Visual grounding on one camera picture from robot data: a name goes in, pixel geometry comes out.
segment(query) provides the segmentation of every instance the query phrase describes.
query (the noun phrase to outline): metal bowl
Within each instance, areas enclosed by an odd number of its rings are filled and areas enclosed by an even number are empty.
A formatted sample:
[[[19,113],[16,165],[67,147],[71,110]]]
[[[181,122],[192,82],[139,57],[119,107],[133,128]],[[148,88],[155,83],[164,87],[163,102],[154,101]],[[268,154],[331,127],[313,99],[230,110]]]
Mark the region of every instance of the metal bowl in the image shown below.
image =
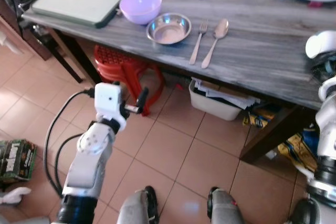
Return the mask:
[[[178,13],[165,13],[151,21],[147,26],[148,39],[164,45],[185,39],[191,31],[190,20]]]

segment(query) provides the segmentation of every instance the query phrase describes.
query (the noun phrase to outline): purple bowl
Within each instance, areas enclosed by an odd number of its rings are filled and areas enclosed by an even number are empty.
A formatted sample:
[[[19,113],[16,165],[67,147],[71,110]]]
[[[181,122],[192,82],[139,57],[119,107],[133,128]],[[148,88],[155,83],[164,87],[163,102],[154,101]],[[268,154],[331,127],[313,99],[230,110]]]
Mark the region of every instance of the purple bowl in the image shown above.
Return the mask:
[[[130,22],[146,25],[159,14],[161,3],[162,0],[121,0],[119,7]]]

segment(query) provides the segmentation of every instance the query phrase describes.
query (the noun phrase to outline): white plastic basket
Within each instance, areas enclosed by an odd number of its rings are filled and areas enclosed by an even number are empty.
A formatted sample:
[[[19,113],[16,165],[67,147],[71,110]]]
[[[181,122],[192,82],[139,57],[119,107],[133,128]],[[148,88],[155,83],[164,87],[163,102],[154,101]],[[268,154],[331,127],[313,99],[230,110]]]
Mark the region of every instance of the white plastic basket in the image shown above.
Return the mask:
[[[202,110],[211,115],[215,115],[219,118],[222,118],[226,121],[234,120],[237,115],[240,113],[241,109],[233,107],[231,105],[215,101],[208,97],[204,97],[200,94],[194,93],[195,81],[189,85],[189,92],[191,98],[191,104],[194,108]]]

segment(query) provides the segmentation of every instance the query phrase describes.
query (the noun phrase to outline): red plastic stool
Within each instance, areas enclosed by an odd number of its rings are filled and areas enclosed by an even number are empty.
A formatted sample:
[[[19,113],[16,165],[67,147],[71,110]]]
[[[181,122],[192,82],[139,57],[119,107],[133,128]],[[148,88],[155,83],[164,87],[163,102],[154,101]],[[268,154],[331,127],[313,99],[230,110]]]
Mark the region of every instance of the red plastic stool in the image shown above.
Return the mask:
[[[98,72],[103,82],[124,82],[135,101],[142,90],[139,82],[140,75],[148,68],[156,72],[160,80],[160,86],[157,91],[147,99],[142,112],[143,116],[149,115],[149,107],[160,97],[165,85],[165,80],[160,69],[154,64],[132,59],[120,52],[98,45],[95,46],[94,56],[98,65]]]

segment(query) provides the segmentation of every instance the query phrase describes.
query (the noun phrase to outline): black cable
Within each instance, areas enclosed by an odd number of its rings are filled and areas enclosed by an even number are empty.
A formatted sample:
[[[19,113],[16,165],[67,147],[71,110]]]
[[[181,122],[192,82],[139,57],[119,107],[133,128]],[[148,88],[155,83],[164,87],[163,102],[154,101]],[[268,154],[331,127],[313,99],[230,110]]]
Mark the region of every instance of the black cable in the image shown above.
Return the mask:
[[[73,94],[63,105],[62,109],[58,112],[57,116],[54,118],[54,120],[52,121],[49,129],[48,129],[48,133],[46,136],[46,141],[44,144],[44,149],[43,149],[43,166],[44,166],[44,171],[47,175],[47,178],[51,184],[51,186],[53,187],[53,189],[56,191],[57,195],[59,197],[62,197],[62,193],[59,191],[59,188],[57,187],[57,185],[55,184],[55,182],[53,181],[50,173],[49,173],[49,169],[48,169],[48,145],[49,145],[49,139],[50,139],[50,135],[51,135],[51,131],[53,130],[53,127],[55,125],[55,123],[57,122],[58,118],[61,116],[62,112],[64,111],[64,109],[68,106],[68,104],[72,101],[73,98],[75,98],[76,96],[80,95],[80,94],[84,94],[84,93],[88,93],[87,90],[85,91],[80,91],[77,92],[75,94]]]
[[[74,136],[71,136],[69,137],[68,139],[66,139],[62,144],[61,146],[59,147],[58,151],[57,151],[57,154],[56,154],[56,157],[55,157],[55,167],[54,167],[54,172],[55,172],[55,179],[56,179],[56,186],[59,188],[59,192],[62,194],[62,191],[63,191],[63,188],[62,188],[62,185],[61,185],[61,182],[59,181],[59,176],[58,176],[58,158],[59,158],[59,155],[62,151],[62,148],[66,145],[66,143],[68,143],[70,140],[76,138],[76,137],[79,137],[79,136],[82,136],[83,133],[80,133],[80,134],[77,134],[77,135],[74,135]]]

